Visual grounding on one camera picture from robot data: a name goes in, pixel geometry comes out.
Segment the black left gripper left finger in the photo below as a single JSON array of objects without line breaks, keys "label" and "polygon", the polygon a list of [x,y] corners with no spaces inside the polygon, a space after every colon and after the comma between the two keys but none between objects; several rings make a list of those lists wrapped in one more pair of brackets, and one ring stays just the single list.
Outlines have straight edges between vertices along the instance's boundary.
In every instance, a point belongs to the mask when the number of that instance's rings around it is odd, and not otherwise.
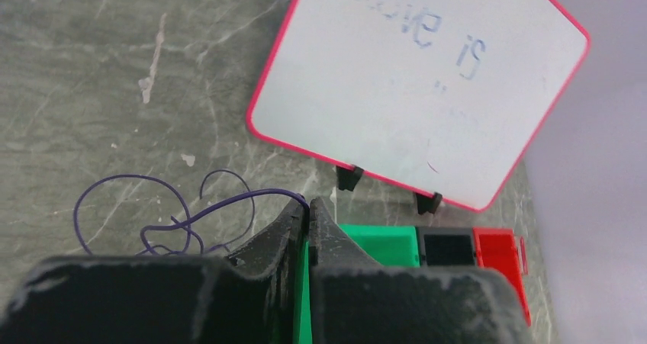
[{"label": "black left gripper left finger", "polygon": [[227,256],[56,256],[1,319],[3,343],[290,343],[306,210]]}]

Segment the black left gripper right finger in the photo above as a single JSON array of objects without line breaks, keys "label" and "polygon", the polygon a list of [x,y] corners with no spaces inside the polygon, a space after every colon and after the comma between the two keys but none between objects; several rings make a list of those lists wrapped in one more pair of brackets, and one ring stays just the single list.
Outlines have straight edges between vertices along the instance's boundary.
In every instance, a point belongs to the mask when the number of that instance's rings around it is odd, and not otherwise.
[{"label": "black left gripper right finger", "polygon": [[387,266],[340,229],[321,199],[309,227],[314,343],[528,343],[517,293],[481,266]]}]

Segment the green plastic bin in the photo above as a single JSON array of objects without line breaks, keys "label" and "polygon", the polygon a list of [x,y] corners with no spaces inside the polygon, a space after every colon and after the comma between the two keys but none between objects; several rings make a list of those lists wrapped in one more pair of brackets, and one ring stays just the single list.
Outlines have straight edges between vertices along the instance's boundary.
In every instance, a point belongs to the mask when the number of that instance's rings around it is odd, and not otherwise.
[{"label": "green plastic bin", "polygon": [[[418,267],[420,258],[414,227],[388,227],[341,224],[340,229],[349,235],[373,259],[382,265]],[[309,242],[301,248],[297,272],[293,342],[312,343]]]}]

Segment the black plastic bin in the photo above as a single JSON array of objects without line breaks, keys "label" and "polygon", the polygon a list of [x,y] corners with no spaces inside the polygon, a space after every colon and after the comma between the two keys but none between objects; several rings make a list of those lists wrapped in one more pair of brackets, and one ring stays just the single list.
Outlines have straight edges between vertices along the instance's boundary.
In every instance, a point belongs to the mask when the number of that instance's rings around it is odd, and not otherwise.
[{"label": "black plastic bin", "polygon": [[477,266],[475,241],[467,227],[417,227],[421,266]]}]

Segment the red plastic bin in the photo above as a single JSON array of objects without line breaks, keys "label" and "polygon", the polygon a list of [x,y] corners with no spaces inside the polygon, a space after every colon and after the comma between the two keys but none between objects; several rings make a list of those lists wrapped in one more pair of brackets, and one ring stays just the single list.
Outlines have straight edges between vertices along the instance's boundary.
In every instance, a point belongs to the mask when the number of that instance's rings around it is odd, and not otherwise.
[{"label": "red plastic bin", "polygon": [[524,238],[512,229],[473,227],[477,265],[492,268],[506,277],[517,293],[528,326],[532,325],[523,276],[528,274]]}]

